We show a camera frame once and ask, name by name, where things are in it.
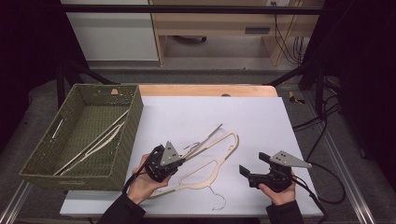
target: green wicker basket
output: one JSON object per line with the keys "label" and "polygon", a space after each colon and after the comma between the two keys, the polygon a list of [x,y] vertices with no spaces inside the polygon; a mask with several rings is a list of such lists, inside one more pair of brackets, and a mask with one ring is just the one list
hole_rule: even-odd
{"label": "green wicker basket", "polygon": [[142,111],[138,86],[74,85],[19,175],[44,189],[121,190]]}

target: floor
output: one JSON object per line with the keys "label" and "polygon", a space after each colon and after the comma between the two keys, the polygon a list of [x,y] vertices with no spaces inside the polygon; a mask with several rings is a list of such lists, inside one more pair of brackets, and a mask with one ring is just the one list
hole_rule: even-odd
{"label": "floor", "polygon": [[[268,55],[263,51],[264,45],[259,37],[211,37],[206,42],[195,39],[172,37],[166,50],[165,65],[155,63],[92,63],[95,71],[104,77],[121,83],[201,83],[201,84],[253,84],[261,85],[281,77],[295,64],[286,60],[278,67],[270,64]],[[94,80],[84,77],[87,82]],[[299,91],[294,77],[278,86],[277,92],[283,98],[290,116],[292,126],[301,124],[315,117],[309,102],[312,102],[314,90]],[[290,91],[297,100],[305,100],[305,104],[290,100]],[[333,92],[325,91],[325,97]],[[329,107],[337,107],[336,99],[329,100]],[[50,125],[51,118],[56,114],[56,87],[53,81],[31,91],[31,104],[25,117],[7,148],[0,155],[0,211],[7,208],[16,188],[21,183],[18,171],[26,162],[44,131]],[[309,154],[316,143],[324,122],[311,126],[295,135],[303,155]],[[396,223],[396,194],[387,180],[382,176],[375,161],[361,157],[359,145],[350,131],[342,113],[333,113],[328,117],[326,134],[318,142],[311,160],[319,163],[338,176],[339,164],[334,162],[335,152],[345,162],[345,166],[353,179],[354,189],[347,189],[346,199],[339,204],[323,203],[329,214],[325,223]],[[320,197],[336,201],[342,197],[339,183],[320,169],[310,172],[316,191]],[[364,202],[353,195],[358,193]],[[33,186],[21,211],[17,216],[18,223],[89,223],[86,219],[61,217],[59,215],[64,193],[43,190]],[[361,216],[359,209],[369,216]],[[306,223],[316,223],[315,218],[307,218]]]}

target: black metal pole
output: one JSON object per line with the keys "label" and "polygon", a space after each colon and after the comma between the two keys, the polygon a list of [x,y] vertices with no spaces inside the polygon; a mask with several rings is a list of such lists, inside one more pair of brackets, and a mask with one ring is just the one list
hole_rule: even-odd
{"label": "black metal pole", "polygon": [[322,15],[334,13],[323,7],[243,7],[243,6],[185,6],[185,5],[45,5],[45,10],[95,13],[202,13],[202,14],[276,14]]}

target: white table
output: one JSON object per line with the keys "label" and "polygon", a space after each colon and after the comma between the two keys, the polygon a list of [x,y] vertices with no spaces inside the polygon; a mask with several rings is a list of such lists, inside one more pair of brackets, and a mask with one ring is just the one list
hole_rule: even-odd
{"label": "white table", "polygon": [[[150,153],[159,144],[164,145],[170,140],[183,154],[183,147],[203,140],[221,123],[223,126],[215,137],[236,131],[240,138],[238,149],[222,164],[217,179],[211,185],[225,198],[223,209],[213,210],[222,207],[224,201],[209,188],[182,189],[144,201],[141,206],[147,211],[146,217],[264,217],[265,206],[271,201],[260,190],[248,186],[247,179],[239,174],[238,165],[247,167],[252,173],[267,174],[269,165],[259,160],[259,152],[272,156],[279,150],[285,150],[302,157],[281,98],[144,96],[143,103],[145,106],[129,166],[131,171],[143,154]],[[224,144],[187,161],[172,177],[169,187],[176,185],[183,174],[224,155],[227,144],[224,141]],[[293,171],[314,190],[306,169],[293,168]],[[203,173],[189,181],[204,179]],[[300,187],[296,191],[303,215],[321,216],[308,193]],[[99,217],[119,195],[120,192],[69,191],[61,214]]]}

